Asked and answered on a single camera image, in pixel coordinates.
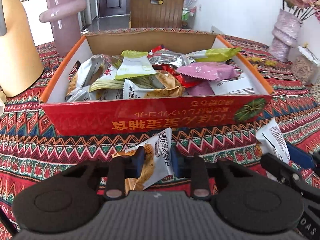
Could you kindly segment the white oat crisp snack packet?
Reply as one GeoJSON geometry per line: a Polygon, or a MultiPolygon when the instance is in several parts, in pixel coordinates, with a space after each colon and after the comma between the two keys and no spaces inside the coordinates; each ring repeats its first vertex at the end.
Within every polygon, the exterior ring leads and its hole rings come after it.
{"type": "Polygon", "coordinates": [[[125,179],[125,190],[143,191],[167,176],[173,175],[171,164],[172,129],[166,128],[148,140],[127,150],[112,154],[112,157],[121,155],[132,156],[143,146],[145,150],[144,164],[140,177],[125,179]]]}

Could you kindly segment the red silver snack bag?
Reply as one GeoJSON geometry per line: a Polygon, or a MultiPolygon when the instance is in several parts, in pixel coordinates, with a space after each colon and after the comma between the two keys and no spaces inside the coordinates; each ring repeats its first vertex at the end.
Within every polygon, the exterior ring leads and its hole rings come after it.
{"type": "Polygon", "coordinates": [[[170,51],[163,45],[151,49],[148,53],[148,59],[152,65],[168,64],[174,68],[188,66],[196,62],[192,57],[170,51]]]}

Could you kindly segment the red orange cardboard box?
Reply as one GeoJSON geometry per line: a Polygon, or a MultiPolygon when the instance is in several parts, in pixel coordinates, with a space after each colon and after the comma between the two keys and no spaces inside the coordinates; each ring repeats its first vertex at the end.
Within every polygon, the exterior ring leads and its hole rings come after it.
{"type": "Polygon", "coordinates": [[[89,33],[80,38],[60,63],[40,97],[41,107],[62,135],[72,136],[249,122],[255,120],[272,99],[272,87],[243,55],[238,54],[233,60],[253,83],[254,95],[65,101],[69,73],[77,62],[84,62],[95,54],[150,51],[159,45],[187,54],[228,47],[229,43],[213,33],[186,29],[131,28],[89,33]]]}

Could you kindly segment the glass jar with white lid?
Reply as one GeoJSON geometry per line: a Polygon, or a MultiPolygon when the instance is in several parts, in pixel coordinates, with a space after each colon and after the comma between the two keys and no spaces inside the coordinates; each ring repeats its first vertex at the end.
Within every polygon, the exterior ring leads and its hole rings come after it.
{"type": "Polygon", "coordinates": [[[319,58],[307,47],[298,46],[297,49],[299,53],[291,71],[302,84],[313,86],[319,78],[319,58]]]}

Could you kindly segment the purple snack packet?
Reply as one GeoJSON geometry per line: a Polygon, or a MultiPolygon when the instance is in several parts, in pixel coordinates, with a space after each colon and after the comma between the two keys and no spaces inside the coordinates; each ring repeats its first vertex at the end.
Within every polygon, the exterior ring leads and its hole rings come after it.
{"type": "Polygon", "coordinates": [[[212,88],[208,81],[203,81],[200,84],[186,89],[187,93],[191,96],[207,96],[214,95],[212,88]]]}

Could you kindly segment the fallen yellow petals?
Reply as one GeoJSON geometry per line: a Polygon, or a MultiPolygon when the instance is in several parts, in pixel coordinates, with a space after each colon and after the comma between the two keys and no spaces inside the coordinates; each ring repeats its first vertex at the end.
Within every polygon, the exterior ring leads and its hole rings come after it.
{"type": "Polygon", "coordinates": [[[269,60],[269,59],[262,59],[260,57],[248,57],[247,60],[254,66],[269,66],[275,67],[277,65],[276,61],[269,60]]]}

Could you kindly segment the patterned red tablecloth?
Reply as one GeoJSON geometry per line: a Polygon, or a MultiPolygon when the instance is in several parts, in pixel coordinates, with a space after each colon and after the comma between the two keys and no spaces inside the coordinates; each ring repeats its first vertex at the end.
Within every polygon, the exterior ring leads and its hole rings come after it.
{"type": "MultiPolygon", "coordinates": [[[[206,164],[210,200],[190,197],[190,179],[174,173],[143,191],[106,200],[112,154],[165,129],[120,134],[62,135],[40,97],[64,58],[52,43],[38,47],[44,72],[7,101],[1,117],[1,239],[307,239],[297,225],[302,195],[260,165],[255,134],[275,118],[285,142],[319,153],[319,103],[291,72],[291,63],[267,46],[222,36],[239,54],[277,62],[252,65],[273,89],[253,121],[172,129],[171,147],[206,164]]],[[[303,180],[319,189],[319,168],[290,160],[303,180]]]]}

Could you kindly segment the green white snack packet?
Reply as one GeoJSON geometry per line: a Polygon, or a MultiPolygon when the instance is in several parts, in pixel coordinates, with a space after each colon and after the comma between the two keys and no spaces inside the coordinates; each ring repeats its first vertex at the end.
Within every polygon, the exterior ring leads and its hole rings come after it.
{"type": "Polygon", "coordinates": [[[124,50],[121,55],[123,61],[116,72],[116,80],[157,74],[148,59],[149,54],[147,51],[124,50]]]}

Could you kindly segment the pink flat snack packet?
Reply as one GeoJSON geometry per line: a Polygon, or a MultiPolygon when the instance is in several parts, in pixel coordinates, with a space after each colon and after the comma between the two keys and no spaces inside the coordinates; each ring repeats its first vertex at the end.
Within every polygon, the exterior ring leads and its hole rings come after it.
{"type": "Polygon", "coordinates": [[[178,67],[177,71],[183,75],[208,81],[221,81],[237,77],[233,66],[218,62],[195,62],[178,67]]]}

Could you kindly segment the textured pink ceramic vase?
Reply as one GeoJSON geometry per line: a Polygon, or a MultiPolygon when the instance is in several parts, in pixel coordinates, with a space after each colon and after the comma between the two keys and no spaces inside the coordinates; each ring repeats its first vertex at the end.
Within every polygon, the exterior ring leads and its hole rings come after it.
{"type": "Polygon", "coordinates": [[[268,52],[280,62],[286,62],[291,48],[297,48],[303,22],[295,15],[280,9],[272,30],[273,40],[268,52]]]}

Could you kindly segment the yellow thermos jug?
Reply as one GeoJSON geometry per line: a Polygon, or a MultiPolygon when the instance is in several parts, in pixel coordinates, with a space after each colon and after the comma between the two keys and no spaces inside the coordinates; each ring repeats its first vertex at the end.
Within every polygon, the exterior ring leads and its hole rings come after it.
{"type": "Polygon", "coordinates": [[[28,18],[20,0],[1,0],[1,89],[15,97],[43,73],[28,18]]]}

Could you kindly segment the dried pink roses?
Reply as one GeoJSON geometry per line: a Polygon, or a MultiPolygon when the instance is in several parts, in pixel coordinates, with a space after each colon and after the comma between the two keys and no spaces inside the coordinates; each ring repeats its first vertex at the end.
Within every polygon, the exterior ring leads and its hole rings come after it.
{"type": "Polygon", "coordinates": [[[282,0],[281,9],[303,22],[312,16],[319,21],[319,0],[282,0]]]}

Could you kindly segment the brown wooden chair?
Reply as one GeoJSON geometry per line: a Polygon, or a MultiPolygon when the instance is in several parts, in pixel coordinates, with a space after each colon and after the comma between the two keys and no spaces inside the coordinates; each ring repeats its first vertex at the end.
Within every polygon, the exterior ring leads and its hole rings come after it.
{"type": "Polygon", "coordinates": [[[182,26],[184,0],[130,0],[131,28],[182,26]]]}

